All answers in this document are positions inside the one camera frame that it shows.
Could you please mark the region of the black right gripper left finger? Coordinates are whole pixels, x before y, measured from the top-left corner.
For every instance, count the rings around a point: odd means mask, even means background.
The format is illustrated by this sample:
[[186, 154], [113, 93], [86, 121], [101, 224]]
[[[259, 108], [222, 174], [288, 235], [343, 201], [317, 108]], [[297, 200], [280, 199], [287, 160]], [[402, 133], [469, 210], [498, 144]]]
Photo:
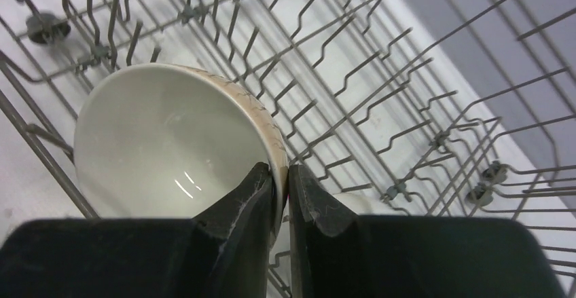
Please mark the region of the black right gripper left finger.
[[2, 297], [265, 297], [274, 181], [259, 162], [191, 219], [39, 219], [1, 247]]

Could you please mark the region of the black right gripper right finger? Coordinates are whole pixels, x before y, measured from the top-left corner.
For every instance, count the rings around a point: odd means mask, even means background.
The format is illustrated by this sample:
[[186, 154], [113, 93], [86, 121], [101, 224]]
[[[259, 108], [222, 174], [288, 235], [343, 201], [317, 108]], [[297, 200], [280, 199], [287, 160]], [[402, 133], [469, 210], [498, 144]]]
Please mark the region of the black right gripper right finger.
[[294, 297], [563, 297], [536, 238], [509, 219], [358, 215], [289, 169]]

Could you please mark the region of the white bowl with tan outside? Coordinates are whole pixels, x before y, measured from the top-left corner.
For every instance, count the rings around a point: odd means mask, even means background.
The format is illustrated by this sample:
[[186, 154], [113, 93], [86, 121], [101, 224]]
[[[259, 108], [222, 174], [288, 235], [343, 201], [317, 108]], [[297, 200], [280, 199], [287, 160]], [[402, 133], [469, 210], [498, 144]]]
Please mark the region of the white bowl with tan outside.
[[77, 186], [102, 218], [192, 218], [259, 162], [281, 228], [289, 160], [270, 112], [244, 87], [180, 64], [143, 63], [102, 80], [75, 125]]

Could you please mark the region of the white bowl with blue outside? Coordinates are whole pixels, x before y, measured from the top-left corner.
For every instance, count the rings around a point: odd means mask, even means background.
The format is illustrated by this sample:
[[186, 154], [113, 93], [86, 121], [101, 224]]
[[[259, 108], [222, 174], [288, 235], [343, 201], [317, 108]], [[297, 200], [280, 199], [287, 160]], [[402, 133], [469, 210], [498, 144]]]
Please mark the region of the white bowl with blue outside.
[[364, 195], [353, 193], [337, 193], [334, 198], [358, 215], [383, 215], [386, 206]]

